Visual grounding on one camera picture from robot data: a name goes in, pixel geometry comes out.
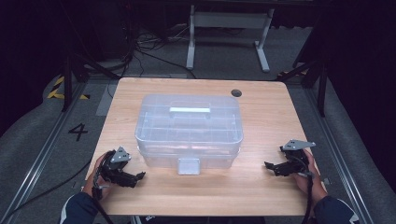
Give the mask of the yellow black floor tape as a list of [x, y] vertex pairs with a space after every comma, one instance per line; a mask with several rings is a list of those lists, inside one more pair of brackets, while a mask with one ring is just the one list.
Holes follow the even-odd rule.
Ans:
[[64, 98], [64, 94], [63, 93], [59, 93], [58, 90], [60, 89], [61, 85], [64, 83], [64, 76], [63, 75], [59, 75], [55, 81], [55, 83], [52, 86], [52, 89], [50, 90], [47, 98], [51, 99], [51, 98], [56, 98], [56, 99], [63, 99]]

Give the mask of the person's right hand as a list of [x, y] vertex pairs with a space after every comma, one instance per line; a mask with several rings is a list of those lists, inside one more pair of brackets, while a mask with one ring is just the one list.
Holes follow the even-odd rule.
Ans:
[[[312, 189], [310, 192], [312, 193], [312, 206], [315, 206], [321, 199], [328, 195], [325, 188], [323, 188], [320, 180], [320, 176], [318, 170], [315, 166], [315, 160], [313, 155], [306, 149], [304, 151], [306, 157], [308, 158], [308, 170], [312, 174]], [[308, 178], [302, 175], [293, 174], [292, 177], [294, 178], [298, 188], [304, 192], [308, 193]]]

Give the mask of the black tripod stand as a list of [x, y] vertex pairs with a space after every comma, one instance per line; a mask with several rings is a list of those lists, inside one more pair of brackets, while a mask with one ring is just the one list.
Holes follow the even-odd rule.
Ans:
[[88, 59], [82, 55], [79, 55], [73, 51], [69, 52], [64, 61], [64, 106], [63, 112], [65, 112], [71, 105], [72, 98], [72, 76], [75, 76], [78, 82], [86, 82], [89, 79], [89, 75], [85, 65], [90, 66], [94, 70], [101, 74], [109, 77], [110, 79], [118, 80], [119, 76], [110, 72], [99, 63]]
[[277, 76], [276, 81], [284, 82], [292, 77], [296, 77], [303, 71], [306, 72], [301, 85], [305, 89], [311, 89], [316, 82], [318, 82], [318, 96], [317, 96], [317, 107], [319, 114], [324, 117], [324, 103], [325, 103], [325, 93], [327, 86], [328, 69], [326, 64], [322, 61], [312, 61], [309, 63], [304, 63], [291, 71]]

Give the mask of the metal floor rail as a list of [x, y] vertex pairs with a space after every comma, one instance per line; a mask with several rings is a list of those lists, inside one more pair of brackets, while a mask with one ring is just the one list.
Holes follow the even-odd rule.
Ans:
[[44, 103], [23, 116], [0, 138], [0, 224], [12, 223], [40, 177], [59, 133], [86, 85], [71, 91], [72, 103], [62, 112], [61, 100]]
[[374, 224], [367, 206], [361, 197], [361, 193], [358, 190], [356, 181], [348, 169], [347, 163], [334, 139], [330, 126], [327, 120], [322, 117], [318, 111], [316, 95], [311, 89], [304, 89], [304, 94], [310, 104], [310, 107], [314, 110], [318, 125], [323, 131], [323, 135], [330, 146], [330, 155], [332, 157], [333, 163], [346, 190], [346, 194], [351, 201], [352, 207], [354, 208], [356, 214], [360, 217], [361, 224]]

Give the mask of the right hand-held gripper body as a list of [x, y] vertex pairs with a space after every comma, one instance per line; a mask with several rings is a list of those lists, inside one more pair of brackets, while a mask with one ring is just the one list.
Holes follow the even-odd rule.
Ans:
[[304, 153], [307, 147], [314, 147], [315, 142], [307, 142], [302, 140], [290, 139], [287, 144], [280, 147], [280, 150], [285, 154], [288, 165], [281, 170], [288, 170], [291, 174], [298, 174], [308, 176], [308, 158]]

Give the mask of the clear plastic storage box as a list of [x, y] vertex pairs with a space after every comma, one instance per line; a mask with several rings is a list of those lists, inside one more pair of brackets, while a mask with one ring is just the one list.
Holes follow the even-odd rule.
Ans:
[[239, 103], [232, 96], [149, 94], [134, 136], [148, 166], [181, 175], [227, 169], [244, 138]]

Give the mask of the white metal stand frame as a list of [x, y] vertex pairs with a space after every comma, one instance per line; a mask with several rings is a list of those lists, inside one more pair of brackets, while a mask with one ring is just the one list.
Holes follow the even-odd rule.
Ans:
[[188, 45], [186, 67], [190, 70], [194, 67], [195, 54], [195, 28], [237, 28], [237, 29], [261, 29], [261, 39], [254, 42], [259, 62], [264, 73], [270, 72], [269, 63], [263, 49], [268, 35], [275, 10], [270, 8], [267, 12], [257, 13], [231, 13], [231, 12], [203, 12], [197, 11], [191, 6], [189, 19], [190, 40]]

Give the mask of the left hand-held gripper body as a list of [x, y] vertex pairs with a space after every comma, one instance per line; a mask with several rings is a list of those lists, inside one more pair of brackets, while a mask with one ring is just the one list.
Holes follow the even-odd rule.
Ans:
[[123, 171], [123, 168], [131, 159], [129, 153], [123, 147], [108, 151], [99, 168], [100, 176], [108, 182], [119, 185], [122, 179], [129, 178], [128, 173]]

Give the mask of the person's left hand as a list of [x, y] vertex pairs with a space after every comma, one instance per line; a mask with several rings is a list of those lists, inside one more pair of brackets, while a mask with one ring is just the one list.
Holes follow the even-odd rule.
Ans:
[[87, 193], [90, 196], [92, 196], [92, 188], [94, 187], [95, 183], [97, 183], [99, 186], [103, 186], [102, 188], [103, 198], [105, 198], [114, 187], [114, 185], [111, 182], [106, 182], [101, 176], [98, 177], [95, 176], [96, 170], [100, 166], [104, 157], [105, 154], [103, 154], [96, 160], [92, 173], [89, 175], [89, 177], [86, 180], [85, 186], [82, 188], [82, 192]]

